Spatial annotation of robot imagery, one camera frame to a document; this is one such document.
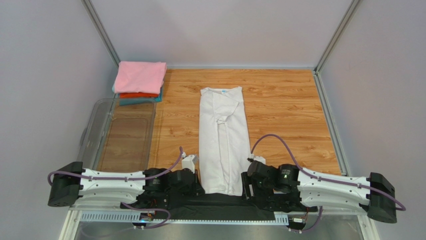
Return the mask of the white t-shirt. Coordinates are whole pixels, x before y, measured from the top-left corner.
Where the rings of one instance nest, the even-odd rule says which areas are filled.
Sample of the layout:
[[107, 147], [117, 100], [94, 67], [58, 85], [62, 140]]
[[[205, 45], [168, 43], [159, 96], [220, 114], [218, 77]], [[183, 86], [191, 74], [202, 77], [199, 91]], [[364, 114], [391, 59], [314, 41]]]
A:
[[241, 196], [250, 163], [243, 88], [206, 87], [199, 103], [199, 171], [207, 194]]

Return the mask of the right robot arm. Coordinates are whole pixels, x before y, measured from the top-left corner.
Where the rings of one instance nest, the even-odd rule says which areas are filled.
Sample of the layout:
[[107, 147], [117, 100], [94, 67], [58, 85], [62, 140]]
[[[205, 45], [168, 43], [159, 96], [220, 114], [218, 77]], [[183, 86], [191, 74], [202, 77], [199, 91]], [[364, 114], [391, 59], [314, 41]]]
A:
[[320, 207], [364, 211], [375, 221], [397, 223], [394, 186], [380, 173], [338, 176], [292, 164], [268, 166], [254, 160], [241, 173], [242, 197], [270, 212], [314, 212]]

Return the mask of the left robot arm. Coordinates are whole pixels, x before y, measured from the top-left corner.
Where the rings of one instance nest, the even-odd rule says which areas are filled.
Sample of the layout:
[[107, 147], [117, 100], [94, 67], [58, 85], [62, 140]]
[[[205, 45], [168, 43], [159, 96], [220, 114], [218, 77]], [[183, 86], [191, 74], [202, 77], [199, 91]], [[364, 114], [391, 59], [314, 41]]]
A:
[[48, 176], [49, 207], [166, 208], [172, 196], [205, 194], [195, 169], [149, 168], [136, 172], [102, 172], [75, 161]]

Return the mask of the black base mat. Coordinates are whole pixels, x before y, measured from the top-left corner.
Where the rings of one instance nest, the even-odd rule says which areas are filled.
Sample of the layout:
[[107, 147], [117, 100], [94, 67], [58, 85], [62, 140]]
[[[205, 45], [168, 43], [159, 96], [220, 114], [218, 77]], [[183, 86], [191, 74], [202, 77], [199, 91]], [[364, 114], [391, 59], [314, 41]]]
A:
[[167, 210], [172, 220], [221, 220], [221, 221], [271, 221], [275, 212], [316, 213], [319, 208], [306, 207], [297, 197], [274, 194], [275, 200], [246, 200], [243, 196], [220, 193], [188, 196], [170, 192], [156, 195], [139, 195], [129, 206], [136, 209], [153, 209], [156, 219], [166, 218]]

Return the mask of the clear plastic bin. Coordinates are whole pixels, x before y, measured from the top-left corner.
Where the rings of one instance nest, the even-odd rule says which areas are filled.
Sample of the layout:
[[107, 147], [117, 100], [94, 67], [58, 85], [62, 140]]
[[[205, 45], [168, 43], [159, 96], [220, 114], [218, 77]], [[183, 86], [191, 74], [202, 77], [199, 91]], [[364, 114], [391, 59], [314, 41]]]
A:
[[80, 139], [77, 161], [86, 169], [130, 173], [148, 168], [156, 103], [119, 105], [98, 100]]

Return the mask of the orange folded t-shirt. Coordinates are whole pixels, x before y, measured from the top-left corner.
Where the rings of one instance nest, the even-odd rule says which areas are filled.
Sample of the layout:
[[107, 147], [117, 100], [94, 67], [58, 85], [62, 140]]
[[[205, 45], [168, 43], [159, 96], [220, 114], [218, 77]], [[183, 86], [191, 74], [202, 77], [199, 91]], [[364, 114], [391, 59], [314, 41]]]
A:
[[157, 98], [159, 94], [155, 93], [144, 93], [144, 92], [128, 92], [128, 93], [119, 93], [119, 98], [121, 99], [130, 99], [130, 98]]

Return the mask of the teal folded t-shirt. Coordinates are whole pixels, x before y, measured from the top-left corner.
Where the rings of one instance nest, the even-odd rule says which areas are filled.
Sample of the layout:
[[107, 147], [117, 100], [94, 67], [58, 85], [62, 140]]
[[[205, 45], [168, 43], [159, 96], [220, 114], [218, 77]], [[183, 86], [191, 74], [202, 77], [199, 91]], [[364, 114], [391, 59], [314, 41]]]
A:
[[129, 105], [137, 105], [137, 104], [145, 104], [145, 103], [159, 103], [163, 100], [164, 87], [160, 88], [159, 97], [155, 98], [119, 98], [119, 93], [116, 96], [119, 98], [120, 106], [129, 106]]

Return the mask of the pink folded t-shirt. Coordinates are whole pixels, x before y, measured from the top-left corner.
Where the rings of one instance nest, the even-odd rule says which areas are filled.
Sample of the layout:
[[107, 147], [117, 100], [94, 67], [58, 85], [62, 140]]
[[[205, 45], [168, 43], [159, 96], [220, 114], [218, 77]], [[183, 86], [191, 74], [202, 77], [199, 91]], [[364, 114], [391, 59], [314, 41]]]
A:
[[113, 92], [158, 95], [164, 84], [166, 71], [165, 62], [122, 61], [118, 65]]

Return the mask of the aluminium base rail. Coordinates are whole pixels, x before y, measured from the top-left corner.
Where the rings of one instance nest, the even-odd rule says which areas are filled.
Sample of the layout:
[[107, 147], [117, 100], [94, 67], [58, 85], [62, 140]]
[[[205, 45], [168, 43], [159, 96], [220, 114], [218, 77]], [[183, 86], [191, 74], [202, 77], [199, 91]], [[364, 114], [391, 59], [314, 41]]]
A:
[[124, 206], [74, 208], [62, 240], [377, 240], [366, 214], [335, 207], [303, 211], [267, 209], [227, 195], [204, 195], [200, 202], [174, 201], [167, 211]]

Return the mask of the left aluminium frame post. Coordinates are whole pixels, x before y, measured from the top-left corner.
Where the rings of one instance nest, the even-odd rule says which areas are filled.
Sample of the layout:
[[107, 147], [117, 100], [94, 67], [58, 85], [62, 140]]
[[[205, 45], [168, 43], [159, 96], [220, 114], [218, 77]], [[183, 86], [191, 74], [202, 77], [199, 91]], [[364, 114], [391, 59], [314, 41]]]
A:
[[91, 19], [114, 65], [118, 68], [120, 63], [120, 57], [102, 23], [102, 20], [95, 8], [95, 5], [91, 0], [81, 0], [81, 3], [84, 6], [89, 18]]

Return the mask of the aluminium frame post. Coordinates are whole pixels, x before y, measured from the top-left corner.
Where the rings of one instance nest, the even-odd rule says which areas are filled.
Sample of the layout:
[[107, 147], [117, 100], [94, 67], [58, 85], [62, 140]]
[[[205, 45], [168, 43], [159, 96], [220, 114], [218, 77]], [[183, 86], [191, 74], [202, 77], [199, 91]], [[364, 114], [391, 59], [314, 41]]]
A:
[[102, 23], [102, 20], [95, 8], [95, 5], [91, 0], [81, 0], [81, 3], [84, 6], [89, 18], [91, 19], [114, 65], [118, 68], [120, 63], [120, 57]]
[[352, 0], [350, 2], [341, 21], [339, 22], [336, 30], [334, 31], [329, 43], [327, 44], [325, 50], [323, 51], [316, 67], [314, 68], [314, 72], [316, 75], [319, 75], [322, 69], [325, 67], [329, 57], [332, 54], [332, 51], [338, 44], [340, 38], [342, 37], [344, 31], [346, 30], [347, 26], [349, 25], [350, 21], [352, 20], [354, 14], [356, 13], [357, 9], [359, 8], [362, 2], [363, 2], [362, 0]]

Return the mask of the right aluminium frame post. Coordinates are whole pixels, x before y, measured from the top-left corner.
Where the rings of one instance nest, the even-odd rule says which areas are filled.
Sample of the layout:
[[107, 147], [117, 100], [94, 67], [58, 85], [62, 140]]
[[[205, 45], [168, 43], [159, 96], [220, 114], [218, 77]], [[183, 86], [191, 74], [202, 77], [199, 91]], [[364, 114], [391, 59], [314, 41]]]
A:
[[350, 21], [352, 20], [354, 14], [356, 13], [357, 9], [359, 8], [362, 2], [363, 2], [362, 0], [352, 0], [350, 2], [341, 21], [339, 22], [336, 30], [334, 31], [329, 43], [327, 44], [325, 50], [323, 51], [316, 67], [314, 68], [314, 72], [316, 75], [319, 75], [322, 69], [325, 67], [329, 57], [332, 54], [332, 51], [338, 44], [340, 38], [342, 37], [344, 31], [346, 30], [347, 26], [349, 25]]

